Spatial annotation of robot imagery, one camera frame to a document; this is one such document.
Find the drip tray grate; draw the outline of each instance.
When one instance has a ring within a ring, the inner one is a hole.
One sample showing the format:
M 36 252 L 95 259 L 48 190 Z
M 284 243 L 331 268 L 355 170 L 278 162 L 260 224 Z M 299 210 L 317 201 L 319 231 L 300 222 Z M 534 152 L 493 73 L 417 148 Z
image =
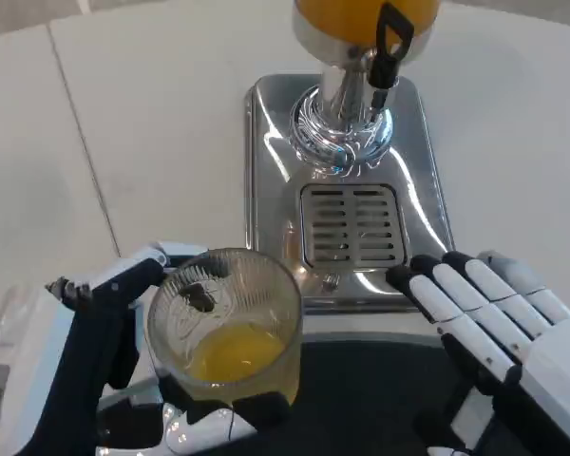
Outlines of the drip tray grate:
M 405 262 L 399 211 L 386 185 L 302 189 L 304 257 L 314 268 L 390 268 Z

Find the yellow liquid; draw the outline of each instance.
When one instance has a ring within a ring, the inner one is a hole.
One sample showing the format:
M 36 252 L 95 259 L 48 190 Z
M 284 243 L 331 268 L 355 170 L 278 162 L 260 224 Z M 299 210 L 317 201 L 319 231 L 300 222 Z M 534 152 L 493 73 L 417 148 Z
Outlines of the yellow liquid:
M 225 325 L 207 334 L 194 350 L 188 368 L 191 376 L 208 383 L 243 380 L 270 366 L 285 350 L 275 335 L 249 323 Z M 297 369 L 286 362 L 286 371 L 267 372 L 265 378 L 245 388 L 245 395 L 277 390 L 292 403 L 298 386 Z
M 378 14 L 385 0 L 296 0 L 308 21 L 334 38 L 359 46 L 375 46 Z M 437 16 L 440 0 L 390 0 L 414 25 L 426 31 Z M 388 43 L 397 43 L 394 36 Z

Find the white robotic hand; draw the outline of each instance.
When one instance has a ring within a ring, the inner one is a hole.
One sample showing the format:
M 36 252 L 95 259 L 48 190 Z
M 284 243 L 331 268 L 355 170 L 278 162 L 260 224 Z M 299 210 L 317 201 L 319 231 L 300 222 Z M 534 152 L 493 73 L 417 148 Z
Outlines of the white robotic hand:
M 475 386 L 450 425 L 458 447 L 437 438 L 430 454 L 474 449 L 495 415 L 535 455 L 570 455 L 570 310 L 527 267 L 494 252 L 451 252 L 416 256 L 387 281 Z

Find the glass cup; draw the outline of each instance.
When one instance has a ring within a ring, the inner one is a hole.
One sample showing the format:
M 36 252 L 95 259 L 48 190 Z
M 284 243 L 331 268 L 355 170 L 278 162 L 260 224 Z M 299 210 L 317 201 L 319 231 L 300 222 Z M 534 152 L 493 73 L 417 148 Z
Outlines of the glass cup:
M 440 0 L 389 0 L 414 25 L 415 35 L 432 26 Z M 372 48 L 385 0 L 295 0 L 299 12 L 317 29 L 346 43 Z M 395 35 L 389 43 L 397 43 Z
M 302 299 L 292 275 L 268 256 L 221 249 L 170 275 L 148 314 L 148 337 L 163 366 L 196 400 L 226 403 L 297 394 Z

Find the juice dispenser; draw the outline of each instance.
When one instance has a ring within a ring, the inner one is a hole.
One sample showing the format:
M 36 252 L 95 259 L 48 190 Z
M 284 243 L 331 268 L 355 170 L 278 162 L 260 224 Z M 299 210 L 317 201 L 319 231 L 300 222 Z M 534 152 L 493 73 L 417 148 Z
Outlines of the juice dispenser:
M 420 96 L 399 76 L 438 8 L 296 0 L 295 37 L 322 73 L 249 92 L 247 247 L 287 265 L 307 312 L 410 310 L 385 271 L 453 248 Z

